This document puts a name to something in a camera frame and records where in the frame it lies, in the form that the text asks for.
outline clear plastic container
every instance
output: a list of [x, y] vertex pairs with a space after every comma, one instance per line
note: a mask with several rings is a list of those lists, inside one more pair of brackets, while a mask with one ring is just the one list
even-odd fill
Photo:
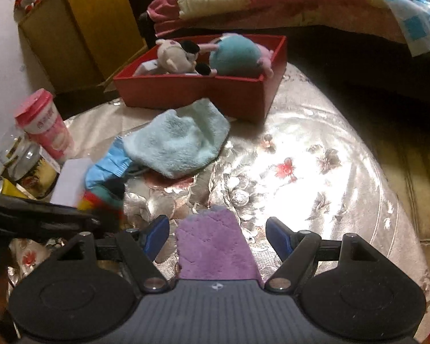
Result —
[[57, 163], [48, 159], [47, 154], [41, 154], [40, 145], [17, 126], [0, 138], [0, 162], [8, 177], [35, 199], [46, 197], [56, 184], [58, 172], [54, 164]]

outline gray gripper base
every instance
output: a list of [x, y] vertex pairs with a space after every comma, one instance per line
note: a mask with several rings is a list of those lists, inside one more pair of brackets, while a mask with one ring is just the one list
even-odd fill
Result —
[[[330, 343], [350, 341], [316, 328], [290, 296], [269, 294], [253, 280], [180, 280], [170, 292], [145, 296], [123, 325], [90, 341], [90, 344]], [[394, 343], [417, 344], [412, 338], [389, 344]]]

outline tiled floor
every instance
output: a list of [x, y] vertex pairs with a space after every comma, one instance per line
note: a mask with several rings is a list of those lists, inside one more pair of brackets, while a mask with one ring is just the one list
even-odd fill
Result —
[[377, 158], [414, 224], [430, 269], [430, 104], [341, 84], [320, 88]]

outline white wall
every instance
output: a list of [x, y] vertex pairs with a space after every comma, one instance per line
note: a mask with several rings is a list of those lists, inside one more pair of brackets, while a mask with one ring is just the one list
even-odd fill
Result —
[[14, 2], [0, 0], [0, 136], [13, 124], [13, 112], [26, 96], [42, 87], [53, 91], [42, 66], [18, 33]]

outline teal plush toy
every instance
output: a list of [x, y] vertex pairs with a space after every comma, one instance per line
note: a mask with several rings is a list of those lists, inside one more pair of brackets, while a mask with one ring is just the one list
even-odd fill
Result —
[[209, 44], [200, 44], [201, 52], [211, 51], [209, 64], [221, 76], [258, 77], [263, 71], [272, 77], [272, 50], [255, 44], [252, 40], [225, 33]]

